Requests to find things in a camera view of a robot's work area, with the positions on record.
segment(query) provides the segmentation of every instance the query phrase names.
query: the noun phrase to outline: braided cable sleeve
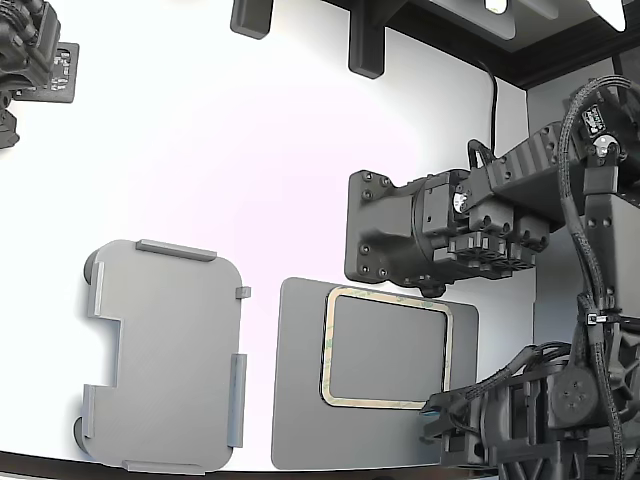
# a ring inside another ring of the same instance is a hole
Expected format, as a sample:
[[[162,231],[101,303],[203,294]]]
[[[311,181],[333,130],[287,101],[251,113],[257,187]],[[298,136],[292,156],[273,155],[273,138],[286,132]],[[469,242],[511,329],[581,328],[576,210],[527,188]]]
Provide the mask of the braided cable sleeve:
[[[587,282],[590,284],[594,294],[594,303],[598,310],[604,305],[605,289],[602,279],[602,271],[595,256],[595,252],[589,244],[578,209],[571,192],[571,175],[569,165],[569,146],[571,134],[573,132],[575,122],[580,116],[582,109],[587,100],[600,88],[603,87],[622,87],[631,88],[631,81],[619,75],[608,75],[592,80],[585,85],[571,101],[571,105],[562,122],[560,130],[560,140],[558,144],[558,180],[560,186],[560,201],[564,213],[565,221],[571,238],[578,250],[578,255],[582,257],[589,271]]]
[[[589,340],[591,342],[591,361],[595,368],[596,379],[598,381],[598,393],[600,395],[600,401],[605,406],[609,430],[611,432],[611,440],[613,442],[613,480],[624,480],[626,457],[624,451],[624,439],[622,435],[622,423],[620,422],[620,415],[609,383],[609,373],[605,362],[602,324],[591,327],[589,334]]]

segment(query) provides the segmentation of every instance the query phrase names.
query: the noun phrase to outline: black bracket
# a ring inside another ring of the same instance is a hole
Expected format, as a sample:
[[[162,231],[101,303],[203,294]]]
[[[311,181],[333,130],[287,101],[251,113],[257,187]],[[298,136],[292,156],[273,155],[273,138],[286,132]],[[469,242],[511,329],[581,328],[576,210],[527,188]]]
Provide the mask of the black bracket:
[[[80,45],[77,43],[59,42],[49,83],[42,87],[14,90],[13,99],[17,102],[73,103],[79,54]]]
[[[355,0],[349,32],[349,70],[367,78],[384,73],[385,26],[408,0]]]
[[[240,35],[263,39],[271,30],[273,0],[233,0],[231,30]]]

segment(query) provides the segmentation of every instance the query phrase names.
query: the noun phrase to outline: light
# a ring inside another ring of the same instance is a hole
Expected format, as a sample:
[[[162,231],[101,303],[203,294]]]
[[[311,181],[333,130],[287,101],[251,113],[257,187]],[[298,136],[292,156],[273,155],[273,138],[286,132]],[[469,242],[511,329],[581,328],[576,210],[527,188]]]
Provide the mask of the light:
[[[490,12],[501,15],[507,11],[507,0],[484,0],[484,6]]]
[[[600,15],[609,25],[619,32],[624,32],[627,22],[624,19],[622,0],[589,0],[589,3],[593,11]]]

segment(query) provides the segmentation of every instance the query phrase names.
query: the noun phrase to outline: gray plastic cover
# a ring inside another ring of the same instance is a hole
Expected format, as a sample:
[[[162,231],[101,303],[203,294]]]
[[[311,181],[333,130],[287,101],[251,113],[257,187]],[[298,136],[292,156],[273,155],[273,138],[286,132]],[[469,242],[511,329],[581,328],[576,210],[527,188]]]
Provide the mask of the gray plastic cover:
[[[95,461],[129,471],[204,474],[242,446],[250,295],[216,253],[118,240],[85,265],[91,318],[120,322],[116,385],[85,385],[74,428]]]

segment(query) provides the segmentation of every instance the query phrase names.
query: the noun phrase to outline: label sticker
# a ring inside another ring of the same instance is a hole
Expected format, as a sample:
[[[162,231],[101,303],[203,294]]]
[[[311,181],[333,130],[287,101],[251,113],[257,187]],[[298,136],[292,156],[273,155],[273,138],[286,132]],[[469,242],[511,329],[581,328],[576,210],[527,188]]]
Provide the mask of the label sticker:
[[[590,137],[595,137],[607,129],[604,120],[602,120],[598,105],[593,105],[585,110],[582,114],[582,120],[584,120],[587,130],[589,130]]]

